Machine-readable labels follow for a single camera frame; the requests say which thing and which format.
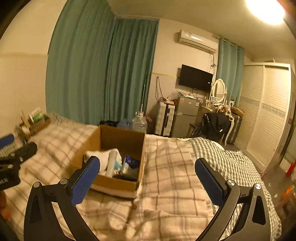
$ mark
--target brown box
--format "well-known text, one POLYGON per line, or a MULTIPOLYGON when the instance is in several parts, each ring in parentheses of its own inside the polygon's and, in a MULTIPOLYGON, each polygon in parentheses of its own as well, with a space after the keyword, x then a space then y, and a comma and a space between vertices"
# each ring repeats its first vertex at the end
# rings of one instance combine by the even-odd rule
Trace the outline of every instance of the brown box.
POLYGON ((29 140, 31 136, 36 135, 39 131, 43 130, 45 127, 47 127, 51 123, 51 119, 47 116, 44 115, 44 122, 36 123, 35 125, 30 127, 30 133, 24 133, 22 131, 22 126, 24 123, 21 123, 20 126, 20 137, 24 138, 26 141, 29 140))
POLYGON ((138 180, 126 181, 98 175, 91 188, 113 196, 135 198, 143 176, 145 133, 100 125, 85 141, 72 159, 74 169, 82 167, 86 151, 106 151, 117 148, 122 159, 126 155, 140 160, 138 180))

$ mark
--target hand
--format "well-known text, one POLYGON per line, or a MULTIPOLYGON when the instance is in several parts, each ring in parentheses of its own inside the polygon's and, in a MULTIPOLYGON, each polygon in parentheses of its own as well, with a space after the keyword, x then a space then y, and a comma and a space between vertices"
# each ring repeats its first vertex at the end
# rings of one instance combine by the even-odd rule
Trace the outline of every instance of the hand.
POLYGON ((0 213, 5 221, 11 221, 11 214, 6 205, 6 195, 4 191, 0 191, 0 213))

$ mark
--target red bottle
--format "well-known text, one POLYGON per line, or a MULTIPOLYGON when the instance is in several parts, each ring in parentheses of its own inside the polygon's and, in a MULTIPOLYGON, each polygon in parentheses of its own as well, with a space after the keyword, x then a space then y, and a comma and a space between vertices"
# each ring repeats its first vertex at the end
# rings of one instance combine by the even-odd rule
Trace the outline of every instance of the red bottle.
POLYGON ((295 164, 295 163, 292 163, 292 164, 291 164, 291 166, 290 166, 289 170, 288 170, 288 171, 287 171, 287 173, 286 173, 286 177, 289 177, 289 176, 291 176, 291 174, 292 174, 292 172, 293 172, 293 170, 294 170, 295 166, 296 166, 296 164, 295 164))

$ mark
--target white wardrobe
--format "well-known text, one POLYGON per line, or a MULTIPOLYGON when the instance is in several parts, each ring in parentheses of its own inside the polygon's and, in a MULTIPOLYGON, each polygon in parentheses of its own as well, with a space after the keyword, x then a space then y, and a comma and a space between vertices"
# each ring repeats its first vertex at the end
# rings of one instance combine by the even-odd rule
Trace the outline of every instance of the white wardrobe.
POLYGON ((295 74, 289 64, 244 66, 238 106, 245 114, 235 145, 263 172, 281 161, 295 101, 295 74))

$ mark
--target gray refrigerator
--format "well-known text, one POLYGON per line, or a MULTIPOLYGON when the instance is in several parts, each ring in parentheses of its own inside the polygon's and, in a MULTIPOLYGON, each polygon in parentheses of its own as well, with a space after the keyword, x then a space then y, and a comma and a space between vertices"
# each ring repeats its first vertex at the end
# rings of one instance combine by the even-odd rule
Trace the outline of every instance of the gray refrigerator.
POLYGON ((187 138, 189 124, 195 123, 199 101, 182 96, 175 100, 175 106, 171 137, 187 138))

